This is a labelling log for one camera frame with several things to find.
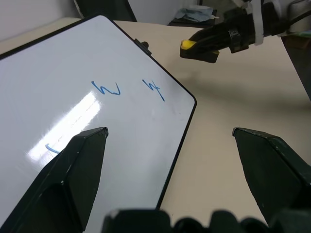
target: table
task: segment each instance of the table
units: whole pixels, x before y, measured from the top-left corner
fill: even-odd
[[[76,20],[62,19],[0,42],[0,53]],[[232,129],[278,135],[311,164],[311,103],[280,38],[267,37],[263,45],[235,54],[222,50],[217,63],[209,64],[179,57],[180,41],[198,29],[117,24],[131,37],[147,41],[153,57],[198,102],[161,208],[172,222],[192,216],[207,225],[215,209],[263,220],[245,181]]]

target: whiteboard black frame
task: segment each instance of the whiteboard black frame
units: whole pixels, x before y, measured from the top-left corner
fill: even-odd
[[[66,30],[68,30],[68,29],[70,29],[70,28],[73,28],[73,27],[75,27],[75,26],[77,26],[77,25],[79,25],[79,24],[82,24],[82,23],[84,23],[84,22],[86,22],[86,21],[88,21],[88,20],[90,20],[90,19],[92,19],[92,18],[95,18],[95,17],[97,17],[97,16],[103,16],[103,15],[94,15],[94,16],[91,16],[91,17],[86,17],[86,18],[81,19],[81,20],[79,20],[79,21],[77,21],[77,22],[74,22],[74,23],[72,23],[72,24],[70,24],[70,25],[68,25],[68,26],[66,26],[66,27],[63,27],[63,28],[61,28],[61,29],[58,29],[58,30],[52,32],[52,33],[49,33],[49,34],[44,35],[44,36],[42,36],[42,37],[40,37],[40,38],[38,38],[38,39],[35,39],[35,40],[31,41],[31,42],[28,42],[28,43],[26,43],[26,44],[24,44],[24,45],[22,45],[22,46],[19,46],[19,47],[15,48],[15,49],[12,49],[12,50],[8,51],[8,52],[5,52],[5,53],[3,53],[3,54],[0,54],[0,61],[1,61],[2,59],[4,59],[4,58],[7,58],[7,57],[9,57],[9,56],[12,56],[12,55],[15,54],[15,53],[18,53],[18,52],[20,52],[20,51],[22,51],[22,50],[24,50],[24,49],[27,49],[27,48],[29,48],[29,47],[31,47],[31,46],[33,46],[33,45],[36,45],[36,44],[38,44],[38,43],[40,43],[40,42],[42,42],[42,41],[44,41],[44,40],[46,40],[46,39],[49,39],[49,38],[51,38],[51,37],[53,37],[53,36],[55,36],[55,35],[57,35],[57,34],[60,34],[60,33],[66,31]],[[120,28],[115,22],[113,22],[113,21],[111,21],[111,20],[109,20],[109,21],[112,22],[121,32],[123,32],[135,45],[137,45],[137,43],[134,41],[134,39],[132,39],[122,28]],[[187,125],[186,125],[186,128],[185,128],[185,131],[184,131],[184,134],[183,134],[183,136],[182,136],[182,138],[181,138],[181,140],[180,140],[180,143],[179,143],[179,146],[178,146],[176,155],[175,155],[175,157],[174,157],[174,159],[173,159],[173,162],[172,162],[172,165],[171,165],[169,174],[168,174],[168,176],[167,176],[167,178],[166,178],[166,180],[165,180],[165,183],[164,183],[164,186],[163,186],[161,195],[160,195],[159,200],[158,200],[157,205],[156,205],[156,209],[158,209],[158,208],[160,208],[160,206],[161,206],[161,204],[162,204],[162,201],[163,201],[163,198],[164,198],[166,189],[167,189],[167,187],[168,187],[168,185],[169,185],[169,182],[170,182],[170,179],[171,179],[171,176],[172,176],[174,167],[175,167],[175,165],[176,165],[176,162],[177,162],[177,159],[178,159],[178,156],[179,156],[179,153],[180,153],[180,150],[181,150],[181,148],[182,148],[182,145],[183,145],[183,143],[184,143],[184,140],[185,140],[185,137],[186,137],[188,128],[189,128],[189,126],[190,126],[190,123],[191,123],[191,120],[192,120],[192,117],[193,117],[193,114],[194,114],[194,110],[195,110],[195,108],[196,108],[196,106],[197,106],[197,100],[196,100],[196,98],[194,97],[194,95],[193,95],[189,90],[187,90],[176,78],[173,77],[172,74],[170,74],[170,73],[169,73],[159,62],[157,62],[151,55],[146,54],[146,56],[149,56],[159,67],[161,67],[161,69],[163,69],[175,82],[177,82],[177,83],[178,83],[185,91],[187,91],[187,93],[194,99],[194,106],[193,106],[193,109],[192,109],[192,111],[191,111],[190,117],[189,117],[189,119],[188,119],[188,122],[187,122]]]

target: blue cloth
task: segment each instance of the blue cloth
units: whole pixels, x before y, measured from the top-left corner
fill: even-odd
[[[184,18],[194,22],[203,22],[207,21],[211,18],[213,13],[213,8],[205,7],[205,8],[182,8],[180,9],[175,18]]]

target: blue marker writing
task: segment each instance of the blue marker writing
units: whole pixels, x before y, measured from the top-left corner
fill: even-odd
[[[52,151],[52,152],[54,152],[54,153],[56,153],[56,154],[59,154],[59,151],[56,151],[56,150],[54,150],[53,148],[51,148],[51,147],[49,146],[49,144],[46,144],[46,145],[45,145],[45,148],[48,149],[49,151]]]
[[[92,84],[93,84],[93,86],[96,87],[96,89],[99,90],[102,94],[105,94],[105,90],[106,90],[107,92],[109,92],[110,94],[112,94],[112,95],[117,95],[117,96],[119,96],[119,95],[121,94],[120,89],[119,89],[117,83],[116,83],[116,86],[117,86],[117,89],[118,89],[118,92],[117,92],[117,93],[116,93],[116,92],[109,91],[107,88],[105,88],[105,87],[103,87],[103,86],[101,86],[101,88],[99,88],[99,87],[95,84],[94,81],[92,81]]]
[[[147,85],[147,87],[149,87],[151,90],[153,90],[153,91],[154,91],[154,89],[156,89],[156,90],[158,91],[159,95],[161,96],[162,100],[165,102],[165,100],[164,100],[163,96],[161,95],[161,93],[160,93],[160,91],[159,91],[159,90],[160,90],[160,88],[159,88],[159,87],[157,87],[157,86],[155,85],[154,81],[152,81],[153,85],[152,85],[151,83],[147,84],[144,80],[142,80],[142,81],[143,81],[143,82],[144,82],[144,84],[146,84],[146,85]]]

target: blue letter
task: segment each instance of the blue letter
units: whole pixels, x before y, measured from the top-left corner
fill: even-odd
[[[104,91],[104,90],[106,90],[107,92],[109,92],[109,93],[112,94],[112,95],[117,95],[117,96],[119,96],[119,95],[121,94],[120,89],[119,89],[117,83],[116,83],[116,86],[117,86],[117,89],[118,89],[118,93],[116,93],[116,92],[111,92],[111,91],[109,91],[107,88],[105,88],[105,87],[103,87],[103,86],[101,86],[101,88],[99,89],[98,86],[94,83],[94,81],[92,81],[92,84],[93,84],[93,86],[96,87],[96,89],[99,90],[99,92],[101,92],[102,94],[105,94],[105,91]]]
[[[159,95],[161,96],[162,100],[165,102],[165,100],[164,100],[163,96],[162,96],[162,95],[161,95],[161,93],[159,92],[160,88],[159,88],[159,87],[157,87],[157,86],[155,85],[154,81],[152,81],[152,80],[151,80],[151,81],[152,81],[152,83],[153,83],[153,85],[152,85],[151,83],[147,84],[144,80],[142,80],[142,81],[143,81],[143,82],[144,82],[144,84],[146,84],[146,85],[147,85],[147,87],[149,87],[151,90],[156,89],[156,90],[158,91]]]

